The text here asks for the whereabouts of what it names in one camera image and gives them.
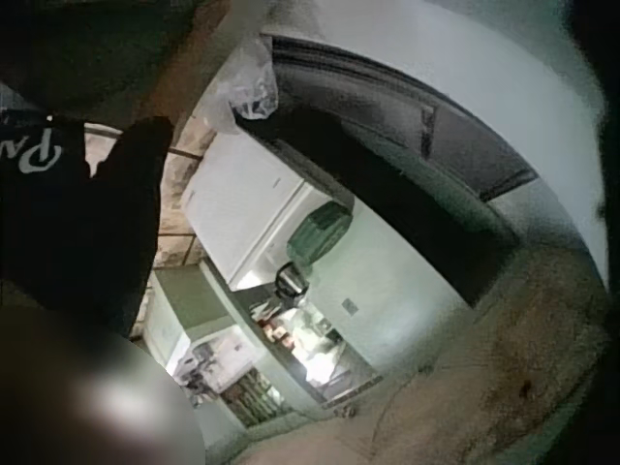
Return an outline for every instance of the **blurry object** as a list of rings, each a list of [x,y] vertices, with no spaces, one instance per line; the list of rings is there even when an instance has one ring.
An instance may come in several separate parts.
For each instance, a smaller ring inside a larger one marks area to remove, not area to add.
[[[201,97],[198,108],[205,124],[237,134],[232,109],[246,119],[267,119],[278,108],[278,86],[271,60],[271,40],[243,42]]]
[[[205,1],[3,2],[10,5],[0,39],[15,46],[0,55],[2,80],[42,108],[126,128]],[[258,34],[271,3],[232,0],[204,48],[205,82],[245,37]]]

